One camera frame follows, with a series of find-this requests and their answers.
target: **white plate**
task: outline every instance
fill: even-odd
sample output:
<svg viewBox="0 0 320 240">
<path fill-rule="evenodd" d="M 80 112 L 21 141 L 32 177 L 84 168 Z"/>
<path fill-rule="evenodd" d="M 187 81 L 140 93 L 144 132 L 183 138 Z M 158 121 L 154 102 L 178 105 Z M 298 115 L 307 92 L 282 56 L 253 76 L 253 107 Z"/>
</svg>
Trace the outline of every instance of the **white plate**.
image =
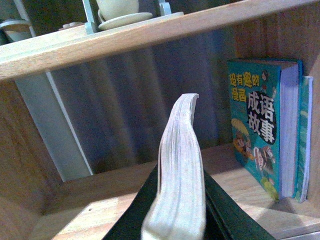
<svg viewBox="0 0 320 240">
<path fill-rule="evenodd" d="M 125 26 L 125 25 L 145 21 L 145 20 L 151 19 L 152 17 L 153 15 L 150 12 L 138 12 L 138 13 L 128 14 L 125 16 L 119 16 L 119 17 L 110 19 L 108 21 L 105 21 L 104 23 L 101 23 L 99 25 L 99 29 L 102 31 L 114 29 L 114 28 Z"/>
</svg>

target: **dark green book cover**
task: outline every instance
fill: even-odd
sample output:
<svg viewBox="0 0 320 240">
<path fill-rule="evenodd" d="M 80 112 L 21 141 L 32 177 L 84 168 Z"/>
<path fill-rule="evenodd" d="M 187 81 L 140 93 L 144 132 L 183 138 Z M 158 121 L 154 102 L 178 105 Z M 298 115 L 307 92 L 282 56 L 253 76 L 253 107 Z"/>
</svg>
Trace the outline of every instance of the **dark green book cover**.
<svg viewBox="0 0 320 240">
<path fill-rule="evenodd" d="M 204 172 L 206 196 L 205 240 L 275 240 L 247 215 L 232 198 Z M 158 186 L 158 167 L 150 173 L 130 207 L 103 240 L 140 240 L 141 227 Z"/>
</svg>

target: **bookshelf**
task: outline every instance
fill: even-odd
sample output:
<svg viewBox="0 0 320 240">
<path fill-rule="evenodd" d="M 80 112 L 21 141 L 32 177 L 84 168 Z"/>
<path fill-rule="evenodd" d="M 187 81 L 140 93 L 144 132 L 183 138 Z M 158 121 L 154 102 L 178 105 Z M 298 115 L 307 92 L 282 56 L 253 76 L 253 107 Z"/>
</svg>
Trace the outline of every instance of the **bookshelf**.
<svg viewBox="0 0 320 240">
<path fill-rule="evenodd" d="M 0 80 L 115 55 L 296 8 L 316 0 L 244 0 L 173 19 L 136 23 L 92 35 L 64 31 L 0 47 Z"/>
<path fill-rule="evenodd" d="M 151 162 L 62 183 L 17 87 L 9 80 L 233 26 L 239 57 L 302 59 L 304 74 L 314 76 L 318 93 L 319 9 L 315 0 L 244 0 L 121 31 L 86 35 L 79 26 L 0 46 L 0 217 L 6 219 L 0 236 L 17 240 L 28 236 L 31 240 L 101 239 L 155 165 Z M 205 169 L 277 239 L 320 232 L 317 94 L 313 102 L 311 180 L 305 203 L 293 199 L 272 203 L 235 161 L 230 145 L 202 151 Z"/>
<path fill-rule="evenodd" d="M 275 238 L 320 230 L 320 210 L 294 199 L 273 203 L 253 176 L 235 161 L 231 144 L 205 149 L 202 158 L 204 169 Z M 30 240 L 71 240 L 74 236 L 101 240 L 155 165 L 154 161 L 66 182 Z"/>
</svg>

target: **curled book pages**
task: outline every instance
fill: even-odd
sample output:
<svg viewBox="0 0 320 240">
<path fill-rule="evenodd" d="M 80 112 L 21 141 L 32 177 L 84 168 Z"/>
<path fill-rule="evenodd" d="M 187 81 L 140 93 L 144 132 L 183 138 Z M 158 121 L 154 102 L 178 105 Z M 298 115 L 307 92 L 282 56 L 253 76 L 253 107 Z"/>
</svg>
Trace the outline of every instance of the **curled book pages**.
<svg viewBox="0 0 320 240">
<path fill-rule="evenodd" d="M 172 108 L 159 146 L 157 194 L 142 224 L 142 240 L 203 239 L 204 171 L 193 130 L 198 97 L 183 94 Z"/>
</svg>

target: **book cover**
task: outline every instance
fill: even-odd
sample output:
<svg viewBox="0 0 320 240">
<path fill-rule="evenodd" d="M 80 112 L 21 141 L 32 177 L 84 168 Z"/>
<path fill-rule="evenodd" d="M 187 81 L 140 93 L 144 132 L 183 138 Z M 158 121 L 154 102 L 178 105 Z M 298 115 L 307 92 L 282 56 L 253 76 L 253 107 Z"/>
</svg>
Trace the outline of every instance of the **book cover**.
<svg viewBox="0 0 320 240">
<path fill-rule="evenodd" d="M 300 92 L 300 124 L 295 199 L 306 200 L 309 183 L 313 77 L 302 78 Z"/>
<path fill-rule="evenodd" d="M 140 240 L 141 228 L 156 195 L 158 166 L 134 198 L 132 204 L 104 236 L 103 240 Z M 204 240 L 275 240 L 204 171 L 206 226 Z"/>
<path fill-rule="evenodd" d="M 228 62 L 228 85 L 236 159 L 274 200 L 279 200 L 281 67 Z"/>
</svg>

